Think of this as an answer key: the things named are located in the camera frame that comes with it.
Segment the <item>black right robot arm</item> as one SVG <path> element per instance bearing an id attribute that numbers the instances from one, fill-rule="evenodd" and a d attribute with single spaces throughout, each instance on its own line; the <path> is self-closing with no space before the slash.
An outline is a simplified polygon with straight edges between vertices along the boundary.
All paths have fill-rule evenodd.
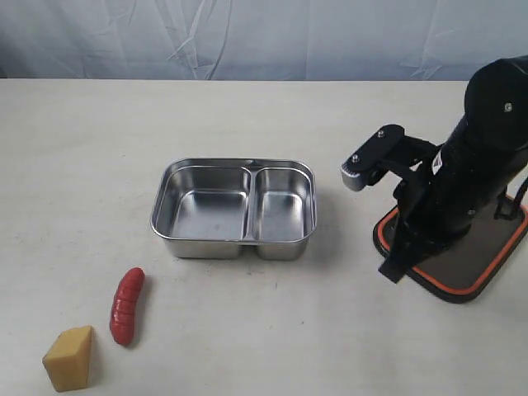
<path id="1" fill-rule="evenodd" d="M 396 188 L 394 239 L 379 272 L 397 283 L 449 248 L 526 165 L 527 58 L 499 59 L 469 80 L 449 138 Z"/>

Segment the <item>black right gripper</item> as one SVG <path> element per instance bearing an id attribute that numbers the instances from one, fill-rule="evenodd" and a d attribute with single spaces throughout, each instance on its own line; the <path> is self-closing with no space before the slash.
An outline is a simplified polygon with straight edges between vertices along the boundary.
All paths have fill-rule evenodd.
<path id="1" fill-rule="evenodd" d="M 443 248 L 465 236 L 474 216 L 501 200 L 526 164 L 523 128 L 508 134 L 504 127 L 485 130 L 462 118 L 412 178 L 397 185 L 397 226 L 379 273 L 397 284 L 422 261 L 424 248 Z"/>

